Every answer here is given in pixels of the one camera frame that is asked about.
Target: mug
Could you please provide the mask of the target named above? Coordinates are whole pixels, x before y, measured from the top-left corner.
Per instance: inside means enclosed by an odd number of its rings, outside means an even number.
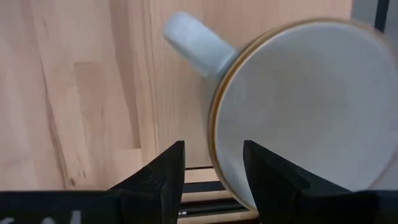
[[[310,19],[236,50],[178,12],[164,37],[208,84],[210,157],[247,208],[256,209],[246,139],[349,190],[398,188],[398,66],[382,34],[354,21]]]

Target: mug handle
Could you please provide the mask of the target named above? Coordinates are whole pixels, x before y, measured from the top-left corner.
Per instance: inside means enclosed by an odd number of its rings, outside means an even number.
[[[218,74],[235,56],[235,49],[186,12],[174,14],[164,26],[169,44],[202,74]]]

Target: mug rim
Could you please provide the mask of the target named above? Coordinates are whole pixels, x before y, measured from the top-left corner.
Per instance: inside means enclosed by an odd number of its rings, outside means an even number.
[[[220,83],[218,84],[217,89],[213,95],[213,100],[211,102],[210,112],[208,115],[208,148],[209,148],[211,163],[213,164],[214,170],[216,171],[216,174],[220,179],[220,182],[223,184],[225,189],[231,193],[231,195],[235,198],[235,200],[237,200],[240,204],[244,205],[249,210],[256,211],[257,209],[252,205],[250,205],[249,203],[247,203],[245,200],[243,200],[232,189],[232,187],[229,185],[228,181],[226,180],[225,176],[223,175],[220,162],[218,161],[216,155],[216,126],[218,123],[218,113],[220,112],[221,101],[224,97],[224,94],[226,93],[226,90],[228,89],[229,84],[232,82],[233,78],[237,74],[237,71],[242,67],[242,65],[244,65],[246,60],[249,59],[251,56],[253,56],[256,50],[261,48],[268,40],[288,29],[307,24],[315,24],[319,22],[348,24],[360,28],[362,30],[365,30],[373,34],[375,39],[381,40],[381,42],[384,45],[388,46],[389,53],[391,54],[391,56],[393,56],[395,59],[398,59],[398,56],[395,54],[395,52],[391,50],[392,46],[387,40],[386,36],[380,33],[375,28],[369,27],[368,25],[363,24],[362,22],[352,21],[348,19],[331,18],[331,17],[318,17],[313,19],[305,19],[298,22],[292,22],[284,26],[276,27],[256,37],[238,54],[238,56],[231,62],[231,64],[228,65],[228,69],[225,71],[225,74],[220,80]]]

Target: wooden table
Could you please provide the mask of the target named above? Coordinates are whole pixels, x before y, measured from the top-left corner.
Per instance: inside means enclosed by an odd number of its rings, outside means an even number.
[[[351,0],[0,1],[0,190],[106,189],[176,140],[210,166],[203,81],[162,38],[176,11],[232,46]]]

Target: white mug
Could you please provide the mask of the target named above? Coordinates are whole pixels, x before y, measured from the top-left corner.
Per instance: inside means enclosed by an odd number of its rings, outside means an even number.
[[[247,208],[246,139],[349,190],[398,189],[398,66],[382,34],[312,19],[236,50],[178,12],[164,36],[208,83],[211,160]]]

